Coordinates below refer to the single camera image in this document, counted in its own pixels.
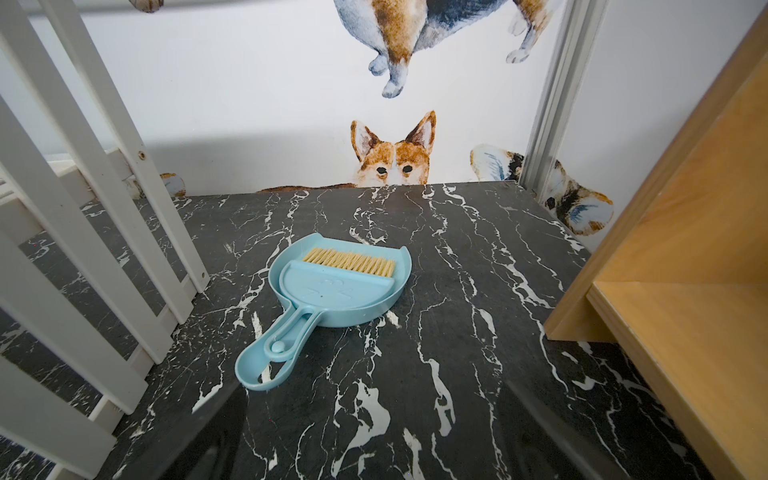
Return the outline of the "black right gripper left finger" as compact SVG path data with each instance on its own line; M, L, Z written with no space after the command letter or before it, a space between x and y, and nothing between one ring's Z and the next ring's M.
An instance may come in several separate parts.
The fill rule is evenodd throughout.
M235 383L220 390L191 416L123 470L123 479L228 479L245 423L247 394Z

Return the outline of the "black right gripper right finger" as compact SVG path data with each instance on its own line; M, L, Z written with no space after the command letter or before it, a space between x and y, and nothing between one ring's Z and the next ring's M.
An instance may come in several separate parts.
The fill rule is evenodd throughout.
M598 451L532 393L506 381L497 408L515 479L627 479Z

